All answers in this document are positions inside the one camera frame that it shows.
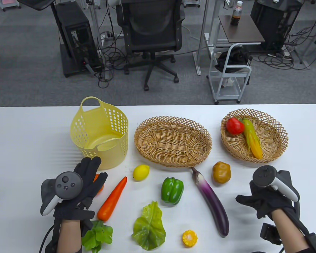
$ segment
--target black glove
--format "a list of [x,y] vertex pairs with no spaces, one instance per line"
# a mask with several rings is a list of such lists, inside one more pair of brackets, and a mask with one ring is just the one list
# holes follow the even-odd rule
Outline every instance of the black glove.
[[88,209],[93,198],[104,185],[107,173],[100,173],[94,182],[97,169],[101,164],[99,157],[90,159],[85,157],[77,164],[74,172],[79,174],[83,180],[83,188],[80,194],[71,200],[63,200],[62,203],[56,205],[54,217],[60,220],[90,220],[94,218],[95,212],[84,210]]
[[258,187],[253,181],[249,183],[249,186],[252,195],[237,195],[235,200],[242,205],[253,207],[256,210],[257,218],[260,219],[268,215],[272,219],[271,212],[276,209],[295,213],[291,200],[283,196],[279,191],[274,190],[271,186]]

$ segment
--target green lettuce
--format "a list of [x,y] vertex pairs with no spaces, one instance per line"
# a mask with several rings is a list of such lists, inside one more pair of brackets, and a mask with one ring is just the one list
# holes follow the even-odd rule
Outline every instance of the green lettuce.
[[101,250],[103,243],[112,243],[113,229],[106,226],[101,221],[92,221],[94,226],[89,230],[84,237],[82,237],[82,245],[86,251],[97,253]]
[[145,250],[152,250],[165,242],[166,232],[161,220],[163,212],[158,207],[158,202],[143,208],[141,217],[134,224],[132,238]]

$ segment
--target purple eggplant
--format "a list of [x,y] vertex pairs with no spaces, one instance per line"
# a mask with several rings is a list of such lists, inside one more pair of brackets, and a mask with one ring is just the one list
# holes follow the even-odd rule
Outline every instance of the purple eggplant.
[[229,221],[225,209],[222,206],[217,195],[214,193],[212,187],[207,183],[206,179],[192,167],[193,180],[202,195],[204,196],[207,205],[209,206],[211,213],[213,215],[215,224],[217,226],[218,232],[222,237],[226,237],[229,232]]

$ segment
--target red tomato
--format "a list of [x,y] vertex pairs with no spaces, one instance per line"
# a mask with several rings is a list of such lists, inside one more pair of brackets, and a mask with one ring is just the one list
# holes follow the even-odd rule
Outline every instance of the red tomato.
[[[99,174],[96,174],[96,176],[95,176],[95,178],[94,178],[94,182],[96,181],[96,179],[98,178],[98,176],[99,176]],[[104,188],[104,184],[103,184],[102,188],[98,191],[97,194],[99,194],[99,193],[103,190],[103,188]]]
[[245,130],[245,125],[237,118],[230,118],[226,123],[226,129],[230,134],[238,135],[242,134]]

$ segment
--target wicker basket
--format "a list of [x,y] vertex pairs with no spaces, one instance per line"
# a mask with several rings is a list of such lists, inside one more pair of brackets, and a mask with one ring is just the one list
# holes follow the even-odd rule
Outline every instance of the wicker basket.
[[[246,139],[243,134],[231,135],[226,130],[226,123],[231,118],[247,118],[252,121],[255,132],[258,135],[263,159],[257,159],[248,149]],[[288,147],[288,134],[282,124],[270,115],[253,109],[239,109],[227,114],[221,121],[221,139],[232,156],[237,159],[252,163],[267,163],[280,157]]]
[[136,129],[134,142],[142,156],[167,167],[192,167],[212,148],[209,132],[199,123],[177,117],[154,117]]

